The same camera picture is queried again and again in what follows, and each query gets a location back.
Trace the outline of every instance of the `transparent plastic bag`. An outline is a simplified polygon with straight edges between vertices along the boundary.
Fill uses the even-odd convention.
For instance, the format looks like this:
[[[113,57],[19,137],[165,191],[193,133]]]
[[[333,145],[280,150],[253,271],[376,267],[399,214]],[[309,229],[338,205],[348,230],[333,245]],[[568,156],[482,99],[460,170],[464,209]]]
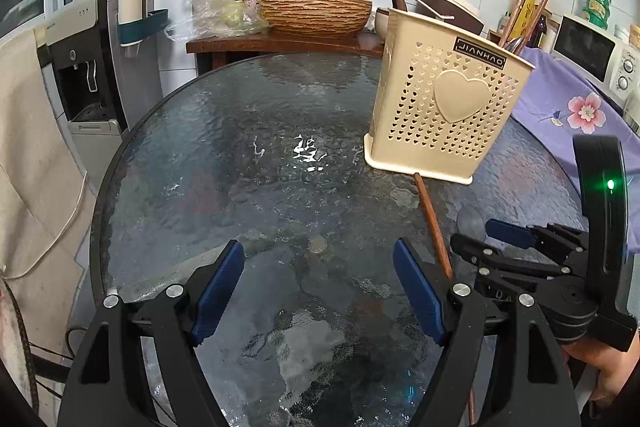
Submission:
[[[209,37],[239,37],[259,33],[269,27],[257,10],[232,0],[185,0],[193,15],[170,23],[164,34],[184,42]]]

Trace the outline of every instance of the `perforated basket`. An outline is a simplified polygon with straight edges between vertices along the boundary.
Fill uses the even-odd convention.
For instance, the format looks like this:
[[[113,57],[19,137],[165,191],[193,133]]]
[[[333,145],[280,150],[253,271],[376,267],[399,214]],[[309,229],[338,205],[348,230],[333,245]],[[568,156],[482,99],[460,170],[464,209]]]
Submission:
[[[533,69],[477,35],[391,9],[367,163],[468,185]]]

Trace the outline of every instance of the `black label on brush handle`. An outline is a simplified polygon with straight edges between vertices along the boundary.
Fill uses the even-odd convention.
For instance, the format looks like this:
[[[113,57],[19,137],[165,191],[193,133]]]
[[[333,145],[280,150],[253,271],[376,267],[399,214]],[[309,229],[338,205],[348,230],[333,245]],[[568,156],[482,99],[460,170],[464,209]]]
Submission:
[[[503,70],[504,65],[507,63],[506,57],[495,54],[491,50],[483,48],[482,46],[480,46],[479,44],[475,44],[474,42],[465,41],[465,39],[462,39],[460,37],[456,39],[456,44],[453,46],[453,50],[465,54],[468,57],[482,60],[483,62],[491,64],[499,70]]]

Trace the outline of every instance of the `silver screw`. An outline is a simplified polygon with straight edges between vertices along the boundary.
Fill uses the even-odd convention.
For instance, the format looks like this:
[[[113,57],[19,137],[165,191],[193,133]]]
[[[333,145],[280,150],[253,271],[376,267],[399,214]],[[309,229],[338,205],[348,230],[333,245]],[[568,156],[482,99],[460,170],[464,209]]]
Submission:
[[[113,308],[116,304],[118,304],[118,296],[117,295],[107,295],[102,301],[105,308]]]
[[[520,294],[520,297],[518,297],[518,301],[520,301],[520,304],[522,304],[523,306],[526,306],[527,308],[532,307],[533,303],[535,302],[533,300],[533,297],[528,293]]]
[[[182,295],[182,292],[184,292],[184,288],[182,288],[182,286],[180,286],[179,284],[172,284],[171,286],[169,286],[169,288],[166,289],[166,295],[168,297],[171,297],[172,299],[175,299],[176,297]]]
[[[453,293],[456,295],[460,295],[461,297],[466,297],[471,293],[471,288],[462,282],[453,285]]]

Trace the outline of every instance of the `human hand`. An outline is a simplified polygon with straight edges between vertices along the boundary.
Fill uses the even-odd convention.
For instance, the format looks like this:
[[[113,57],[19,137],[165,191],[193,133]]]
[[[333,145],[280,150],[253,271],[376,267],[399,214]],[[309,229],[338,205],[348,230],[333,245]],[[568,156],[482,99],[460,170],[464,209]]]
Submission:
[[[589,337],[562,346],[562,349],[574,359],[582,360],[600,370],[598,384],[590,399],[607,406],[622,391],[636,367],[640,357],[640,340],[636,331],[636,336],[626,353]]]

